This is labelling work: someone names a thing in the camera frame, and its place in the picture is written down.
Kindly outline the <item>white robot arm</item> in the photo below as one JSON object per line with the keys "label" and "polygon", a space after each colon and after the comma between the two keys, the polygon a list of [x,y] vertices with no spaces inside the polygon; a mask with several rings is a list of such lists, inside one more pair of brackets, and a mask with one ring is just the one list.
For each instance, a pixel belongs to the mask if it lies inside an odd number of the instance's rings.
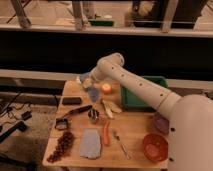
{"label": "white robot arm", "polygon": [[213,171],[213,100],[198,94],[180,96],[123,65],[124,57],[112,53],[80,77],[91,83],[110,77],[169,120],[168,171]]}

